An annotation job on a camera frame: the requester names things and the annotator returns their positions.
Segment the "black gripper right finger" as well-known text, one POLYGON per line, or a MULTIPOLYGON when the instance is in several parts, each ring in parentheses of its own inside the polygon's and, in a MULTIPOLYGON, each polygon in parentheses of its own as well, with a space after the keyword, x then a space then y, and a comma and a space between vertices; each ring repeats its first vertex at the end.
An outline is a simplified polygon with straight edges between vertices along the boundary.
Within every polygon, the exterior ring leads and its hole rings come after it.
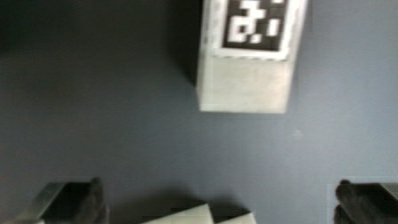
POLYGON ((334 224, 398 224, 398 183, 353 183, 336 188, 334 224))

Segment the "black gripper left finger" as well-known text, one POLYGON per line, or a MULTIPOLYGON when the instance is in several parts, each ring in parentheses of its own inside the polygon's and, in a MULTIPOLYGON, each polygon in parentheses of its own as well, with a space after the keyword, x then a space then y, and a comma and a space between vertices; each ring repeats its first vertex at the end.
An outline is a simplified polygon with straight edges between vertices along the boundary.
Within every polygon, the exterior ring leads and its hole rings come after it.
POLYGON ((108 224, 103 182, 50 182, 18 215, 27 224, 108 224))

